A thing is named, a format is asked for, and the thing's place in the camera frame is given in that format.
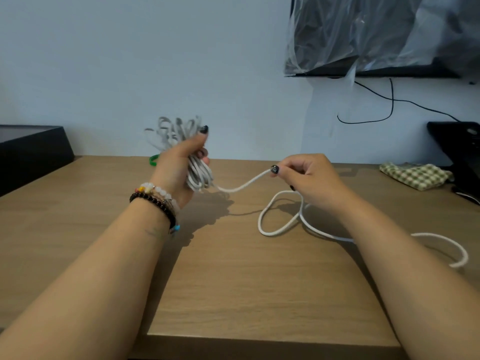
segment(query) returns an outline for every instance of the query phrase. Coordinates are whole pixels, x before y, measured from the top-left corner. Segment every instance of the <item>white cable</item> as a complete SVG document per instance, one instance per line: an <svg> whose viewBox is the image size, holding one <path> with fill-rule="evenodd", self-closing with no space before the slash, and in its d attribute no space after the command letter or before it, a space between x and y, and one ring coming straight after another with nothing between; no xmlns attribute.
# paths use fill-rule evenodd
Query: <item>white cable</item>
<svg viewBox="0 0 480 360"><path fill-rule="evenodd" d="M152 128L146 128L144 131L145 132L155 132L157 135L160 137L160 146L156 145L153 143L149 138L147 134L147 141L151 145L153 145L156 149L159 151L163 152L168 149L170 149L172 146L178 144L178 142L181 142L183 140L186 140L188 138L191 138L195 136L199 132L201 128L201 119L199 116L196 116L195 119L187 121L186 124L183 123L183 121L180 118L177 118L175 120L175 123L173 123L170 119L166 117L160 117L158 119L158 128L157 130L152 129ZM217 186L216 184L213 183L214 177L212 170L210 167L200 158L196 157L195 155L190 155L189 157L189 168L188 168L188 175L187 175L187 184L188 186L193 190L193 191L201 191L203 188L208 188L208 187L216 187L219 191L225 192L225 193L235 193L238 191L243 190L245 187L249 186L253 182L255 182L257 179L263 177L264 175L267 175L270 173L270 169L265 170L264 172L260 173L259 175L253 177L250 179L247 183L242 184L240 187L237 188L232 188L232 189L226 189L226 188L221 188ZM281 228L279 228L276 231L273 232L267 232L262 229L262 219L267 213L267 211L270 209L270 207L273 205L275 202L276 198L283 193L293 193L297 194L300 196L301 202L300 202L300 210L297 212L296 215L294 215L290 221L288 221L285 225L283 225ZM310 204L305 205L303 196L297 192L297 191L292 191L292 190L283 190L277 194L275 194L272 198L272 200L268 203L268 205L263 209L263 211L260 213L258 216L258 231L264 236L276 236L279 234L284 233L287 231L290 226L292 226L295 221L300 217L300 220L303 222L303 224L312 232L319 234L321 236L341 241L341 242L353 242L355 241L351 238L346 238L346 237L339 237L339 236L333 236L330 234L327 234L326 232L320 231L310 225L305 217L303 216L303 210L310 207ZM459 260L458 262L450 264L450 267L452 268L460 268L467 264L469 261L469 254L465 250L465 248L460 245L458 242L452 240L451 238L448 238L446 236L442 235L437 235L437 234L432 234L430 232L419 232L415 234L411 234L412 236L431 236L434 238L442 239L445 240L454 246L456 246L460 253L462 254L462 259Z"/></svg>

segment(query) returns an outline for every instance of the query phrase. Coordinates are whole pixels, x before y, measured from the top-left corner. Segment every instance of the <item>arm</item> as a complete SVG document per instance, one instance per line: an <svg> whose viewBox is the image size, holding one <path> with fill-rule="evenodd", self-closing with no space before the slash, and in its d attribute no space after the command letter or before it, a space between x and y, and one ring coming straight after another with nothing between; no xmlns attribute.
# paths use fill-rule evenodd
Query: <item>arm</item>
<svg viewBox="0 0 480 360"><path fill-rule="evenodd" d="M278 175L350 232L413 360L476 359L480 295L459 274L349 190L322 154L294 155Z"/></svg>
<svg viewBox="0 0 480 360"><path fill-rule="evenodd" d="M193 195L184 185L188 156L206 139L199 134L163 153L157 163L151 182L170 192L180 207ZM132 201L2 333L0 359L127 358L169 225L152 203Z"/></svg>

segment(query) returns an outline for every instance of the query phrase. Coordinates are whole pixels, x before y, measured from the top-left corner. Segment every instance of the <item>checkered fabric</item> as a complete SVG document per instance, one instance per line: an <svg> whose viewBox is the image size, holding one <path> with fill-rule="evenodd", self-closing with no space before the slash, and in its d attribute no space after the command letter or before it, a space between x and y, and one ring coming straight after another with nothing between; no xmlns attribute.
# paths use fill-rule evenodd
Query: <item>checkered fabric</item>
<svg viewBox="0 0 480 360"><path fill-rule="evenodd" d="M433 164L414 165L405 163L395 165L393 163L383 163L380 166L380 171L419 191L438 187L447 180L453 180L452 172L440 169Z"/></svg>

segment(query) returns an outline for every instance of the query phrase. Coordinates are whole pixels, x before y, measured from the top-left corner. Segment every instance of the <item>wooden table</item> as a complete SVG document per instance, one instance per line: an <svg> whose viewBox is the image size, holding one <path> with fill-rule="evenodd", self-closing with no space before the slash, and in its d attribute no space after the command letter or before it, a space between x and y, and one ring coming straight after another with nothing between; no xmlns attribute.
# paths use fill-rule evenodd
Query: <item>wooden table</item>
<svg viewBox="0 0 480 360"><path fill-rule="evenodd" d="M237 187L272 162L214 160L217 184ZM372 165L339 164L344 181L410 232L454 238L462 269L480 288L480 208L447 187L419 192ZM0 327L7 327L125 208L152 167L141 157L82 157L0 198ZM280 179L242 192L197 194L156 268L132 357L147 359L403 359L357 248L297 224L278 237L257 230ZM299 208L286 195L264 219L276 230ZM347 236L325 213L310 223ZM445 260L459 253L425 243Z"/></svg>

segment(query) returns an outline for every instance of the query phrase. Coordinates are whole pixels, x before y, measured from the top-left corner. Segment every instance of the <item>plastic wrap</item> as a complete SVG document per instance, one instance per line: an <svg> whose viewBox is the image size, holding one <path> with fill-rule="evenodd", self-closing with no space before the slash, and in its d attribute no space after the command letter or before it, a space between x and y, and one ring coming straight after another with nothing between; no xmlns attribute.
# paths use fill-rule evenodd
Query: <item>plastic wrap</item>
<svg viewBox="0 0 480 360"><path fill-rule="evenodd" d="M430 65L480 75L480 0L295 0L285 74Z"/></svg>

